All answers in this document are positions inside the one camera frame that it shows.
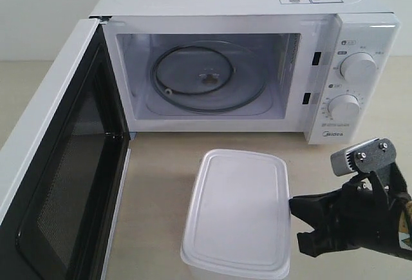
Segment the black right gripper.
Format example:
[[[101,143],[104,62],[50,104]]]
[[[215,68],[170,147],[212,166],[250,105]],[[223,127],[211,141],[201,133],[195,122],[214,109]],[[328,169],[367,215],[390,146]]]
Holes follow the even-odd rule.
[[[365,248],[411,260],[411,195],[405,179],[392,177],[387,185],[369,176],[371,189],[360,183],[354,190],[294,196],[290,212],[309,224],[298,232],[299,251],[310,257]],[[323,228],[340,228],[332,230]]]

